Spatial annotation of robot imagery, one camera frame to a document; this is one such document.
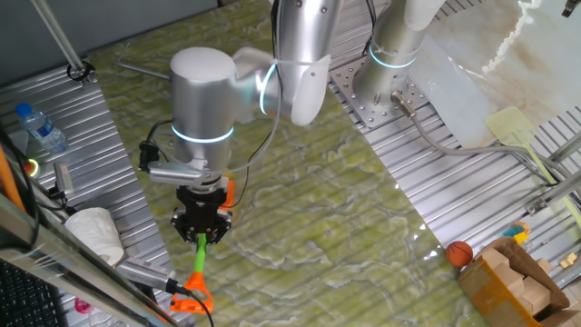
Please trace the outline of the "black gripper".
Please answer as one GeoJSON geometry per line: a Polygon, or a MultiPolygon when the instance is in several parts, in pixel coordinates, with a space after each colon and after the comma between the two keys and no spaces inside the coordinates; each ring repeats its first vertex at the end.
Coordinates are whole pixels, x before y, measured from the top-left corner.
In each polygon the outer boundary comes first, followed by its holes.
{"type": "Polygon", "coordinates": [[[231,229],[231,212],[218,212],[227,199],[223,189],[195,193],[187,186],[179,186],[176,196],[185,209],[173,211],[171,225],[184,242],[196,244],[196,233],[206,233],[206,243],[215,245],[231,229]]]}

